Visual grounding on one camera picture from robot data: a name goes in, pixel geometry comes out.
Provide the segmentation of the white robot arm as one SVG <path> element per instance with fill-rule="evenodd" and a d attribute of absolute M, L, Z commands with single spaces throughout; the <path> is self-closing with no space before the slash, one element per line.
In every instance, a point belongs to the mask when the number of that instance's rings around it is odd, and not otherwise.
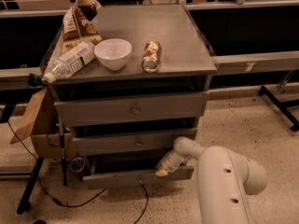
<path fill-rule="evenodd" d="M 180 136 L 158 162 L 155 174 L 169 175 L 188 158 L 197 160 L 202 224 L 255 224 L 247 197 L 267 185 L 267 172 L 260 163 L 225 147 L 202 147 Z"/>

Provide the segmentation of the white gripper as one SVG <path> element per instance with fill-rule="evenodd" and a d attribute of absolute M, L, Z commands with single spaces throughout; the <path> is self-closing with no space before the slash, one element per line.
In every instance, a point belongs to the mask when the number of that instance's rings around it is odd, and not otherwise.
<path fill-rule="evenodd" d="M 167 176 L 168 173 L 174 173 L 182 163 L 187 161 L 187 159 L 187 156 L 183 156 L 172 149 L 158 162 L 155 174 L 159 177 L 163 177 Z"/>

